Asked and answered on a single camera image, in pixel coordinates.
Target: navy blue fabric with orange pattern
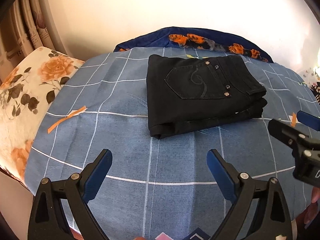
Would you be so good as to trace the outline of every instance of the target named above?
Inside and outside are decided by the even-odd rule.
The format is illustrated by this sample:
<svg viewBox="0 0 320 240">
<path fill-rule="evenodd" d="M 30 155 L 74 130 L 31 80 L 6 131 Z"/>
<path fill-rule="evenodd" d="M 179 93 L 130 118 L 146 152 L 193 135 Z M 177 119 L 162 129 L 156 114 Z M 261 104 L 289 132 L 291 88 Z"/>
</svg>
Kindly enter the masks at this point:
<svg viewBox="0 0 320 240">
<path fill-rule="evenodd" d="M 209 49 L 232 54 L 241 54 L 273 63 L 273 60 L 268 53 L 241 36 L 202 28 L 163 28 L 120 43 L 115 47 L 113 52 L 126 51 L 134 47 Z"/>
</svg>

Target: jeans back pocket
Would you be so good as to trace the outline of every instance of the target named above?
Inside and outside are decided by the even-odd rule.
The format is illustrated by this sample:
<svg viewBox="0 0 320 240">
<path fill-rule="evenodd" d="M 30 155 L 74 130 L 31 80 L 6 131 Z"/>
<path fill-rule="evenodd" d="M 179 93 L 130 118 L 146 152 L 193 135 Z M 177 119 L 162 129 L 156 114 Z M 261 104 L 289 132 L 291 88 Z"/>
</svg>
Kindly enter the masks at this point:
<svg viewBox="0 0 320 240">
<path fill-rule="evenodd" d="M 174 67 L 164 79 L 167 85 L 182 99 L 225 98 L 225 88 L 215 67 L 209 61 Z"/>
</svg>

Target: blue gripper pad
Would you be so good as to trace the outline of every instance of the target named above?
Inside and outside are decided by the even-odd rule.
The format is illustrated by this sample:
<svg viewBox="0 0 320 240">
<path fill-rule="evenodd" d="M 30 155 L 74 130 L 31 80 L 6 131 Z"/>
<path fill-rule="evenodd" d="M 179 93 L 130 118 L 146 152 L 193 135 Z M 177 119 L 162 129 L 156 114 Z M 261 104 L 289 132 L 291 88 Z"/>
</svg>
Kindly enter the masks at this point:
<svg viewBox="0 0 320 240">
<path fill-rule="evenodd" d="M 222 166 L 221 162 L 210 150 L 207 153 L 207 165 L 215 178 L 224 198 L 234 203 L 237 200 L 235 194 L 235 184 L 231 177 L 228 175 L 227 170 Z"/>
<path fill-rule="evenodd" d="M 84 194 L 82 199 L 86 204 L 96 197 L 111 165 L 112 153 L 107 150 L 84 184 Z"/>
<path fill-rule="evenodd" d="M 320 131 L 320 119 L 318 117 L 299 111 L 297 113 L 297 119 L 300 123 L 303 123 L 316 131 Z"/>
</svg>

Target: silver rivet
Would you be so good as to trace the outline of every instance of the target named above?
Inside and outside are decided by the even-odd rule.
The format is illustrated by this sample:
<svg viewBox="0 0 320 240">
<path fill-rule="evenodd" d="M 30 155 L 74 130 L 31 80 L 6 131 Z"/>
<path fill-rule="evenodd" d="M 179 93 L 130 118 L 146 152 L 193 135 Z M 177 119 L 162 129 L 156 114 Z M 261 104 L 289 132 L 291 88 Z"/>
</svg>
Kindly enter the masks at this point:
<svg viewBox="0 0 320 240">
<path fill-rule="evenodd" d="M 48 178 L 43 178 L 43 179 L 41 179 L 41 183 L 42 183 L 42 184 L 46 184 L 46 183 L 48 183 L 48 181 L 49 181 Z"/>
<path fill-rule="evenodd" d="M 309 150 L 304 150 L 303 153 L 307 157 L 311 157 L 311 155 L 312 155 L 312 153 Z"/>
<path fill-rule="evenodd" d="M 78 179 L 80 177 L 79 173 L 74 173 L 71 175 L 71 179 Z"/>
<path fill-rule="evenodd" d="M 242 173 L 240 174 L 240 177 L 241 177 L 242 179 L 248 179 L 248 178 L 249 178 L 249 175 L 248 175 L 247 173 L 245 173 L 245 172 L 242 172 Z"/>
<path fill-rule="evenodd" d="M 271 178 L 271 182 L 272 182 L 273 184 L 277 184 L 277 183 L 278 183 L 278 179 L 276 179 L 276 178 Z"/>
</svg>

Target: bed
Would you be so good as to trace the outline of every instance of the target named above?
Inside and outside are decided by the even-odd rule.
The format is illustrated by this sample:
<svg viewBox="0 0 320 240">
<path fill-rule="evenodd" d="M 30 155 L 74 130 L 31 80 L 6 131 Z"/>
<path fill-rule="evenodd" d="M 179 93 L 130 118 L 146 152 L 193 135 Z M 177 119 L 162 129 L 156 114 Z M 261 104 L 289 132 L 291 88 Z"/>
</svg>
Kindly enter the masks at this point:
<svg viewBox="0 0 320 240">
<path fill-rule="evenodd" d="M 211 41 L 220 49 L 210 47 Z M 152 54 L 185 59 L 240 54 L 267 89 L 263 116 L 161 140 L 150 137 L 146 75 Z M 316 75 L 310 78 L 317 81 Z M 208 239 L 230 208 L 205 163 L 207 151 L 216 148 L 238 170 L 277 177 L 294 219 L 309 205 L 312 188 L 293 179 L 290 150 L 269 136 L 267 125 L 272 118 L 291 123 L 299 110 L 319 116 L 317 86 L 312 89 L 256 44 L 213 30 L 160 29 L 86 62 L 39 47 L 0 87 L 5 131 L 0 165 L 35 194 L 43 177 L 65 179 L 108 148 L 113 165 L 89 207 L 110 239 L 184 239 L 194 232 Z M 63 205 L 70 227 L 78 231 Z"/>
</svg>

